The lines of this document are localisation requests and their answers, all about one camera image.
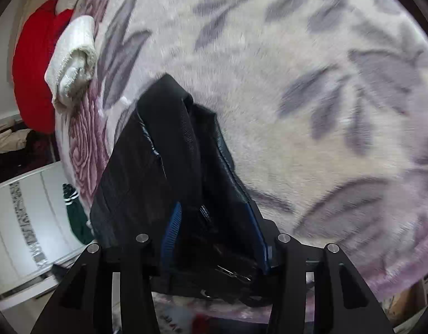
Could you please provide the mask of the black leather jacket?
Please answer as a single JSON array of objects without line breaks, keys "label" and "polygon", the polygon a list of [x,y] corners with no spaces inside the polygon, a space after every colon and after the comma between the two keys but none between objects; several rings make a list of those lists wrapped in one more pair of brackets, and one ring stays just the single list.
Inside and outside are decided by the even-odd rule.
[{"label": "black leather jacket", "polygon": [[134,105],[90,218],[105,248],[149,237],[155,292],[251,307],[273,302],[277,228],[236,174],[216,114],[170,75]]}]

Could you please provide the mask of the white sliding wardrobe door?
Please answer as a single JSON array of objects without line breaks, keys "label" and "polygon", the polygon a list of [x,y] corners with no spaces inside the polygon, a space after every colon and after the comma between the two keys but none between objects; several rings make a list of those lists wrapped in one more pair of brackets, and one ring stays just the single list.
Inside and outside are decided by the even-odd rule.
[{"label": "white sliding wardrobe door", "polygon": [[0,183],[0,296],[79,255],[60,162]]}]

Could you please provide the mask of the green garment with white stripes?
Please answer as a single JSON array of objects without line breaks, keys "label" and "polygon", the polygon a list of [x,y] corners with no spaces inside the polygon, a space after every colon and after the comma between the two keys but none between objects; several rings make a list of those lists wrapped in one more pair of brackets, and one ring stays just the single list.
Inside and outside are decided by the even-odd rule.
[{"label": "green garment with white stripes", "polygon": [[71,231],[81,244],[88,245],[94,240],[94,236],[87,224],[88,217],[79,200],[79,192],[69,183],[64,183],[62,187]]}]

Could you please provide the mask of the dark clothes pile in wardrobe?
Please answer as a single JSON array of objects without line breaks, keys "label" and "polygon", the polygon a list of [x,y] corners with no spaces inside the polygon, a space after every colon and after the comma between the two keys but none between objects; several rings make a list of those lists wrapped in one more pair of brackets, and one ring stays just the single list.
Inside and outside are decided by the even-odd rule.
[{"label": "dark clothes pile in wardrobe", "polygon": [[23,149],[0,154],[0,183],[59,160],[55,135],[31,131]]}]

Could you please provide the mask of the red pillow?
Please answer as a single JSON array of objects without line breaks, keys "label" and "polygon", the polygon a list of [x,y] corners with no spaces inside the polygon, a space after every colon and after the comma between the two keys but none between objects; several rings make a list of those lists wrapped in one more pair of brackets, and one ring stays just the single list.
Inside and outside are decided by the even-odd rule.
[{"label": "red pillow", "polygon": [[55,12],[58,0],[48,0],[27,19],[12,61],[14,96],[22,120],[41,134],[55,131],[55,108],[44,75],[56,43],[68,26],[73,11]]}]

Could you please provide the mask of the lilac floral fleece blanket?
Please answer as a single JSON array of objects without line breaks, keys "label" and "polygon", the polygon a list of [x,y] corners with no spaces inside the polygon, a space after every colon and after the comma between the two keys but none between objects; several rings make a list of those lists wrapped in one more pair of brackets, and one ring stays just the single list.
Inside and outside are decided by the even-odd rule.
[{"label": "lilac floral fleece blanket", "polygon": [[428,273],[428,37],[397,0],[58,0],[97,64],[56,118],[84,208],[135,101],[170,74],[215,111],[263,216],[336,242],[378,299]]}]

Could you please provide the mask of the beige garment in wardrobe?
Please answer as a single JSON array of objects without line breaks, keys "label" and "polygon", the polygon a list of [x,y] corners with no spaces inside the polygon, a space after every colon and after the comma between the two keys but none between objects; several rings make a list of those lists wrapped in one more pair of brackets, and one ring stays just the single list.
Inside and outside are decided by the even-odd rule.
[{"label": "beige garment in wardrobe", "polygon": [[26,146],[27,136],[31,129],[12,131],[8,126],[0,127],[0,154],[18,151]]}]

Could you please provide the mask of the white knitted garment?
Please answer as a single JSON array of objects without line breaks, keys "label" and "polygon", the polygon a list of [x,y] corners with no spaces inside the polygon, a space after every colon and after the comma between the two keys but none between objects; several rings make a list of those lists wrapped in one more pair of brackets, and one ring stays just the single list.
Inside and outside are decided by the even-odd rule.
[{"label": "white knitted garment", "polygon": [[69,23],[56,43],[44,79],[60,114],[74,110],[93,78],[97,61],[94,30],[94,18],[82,15]]}]

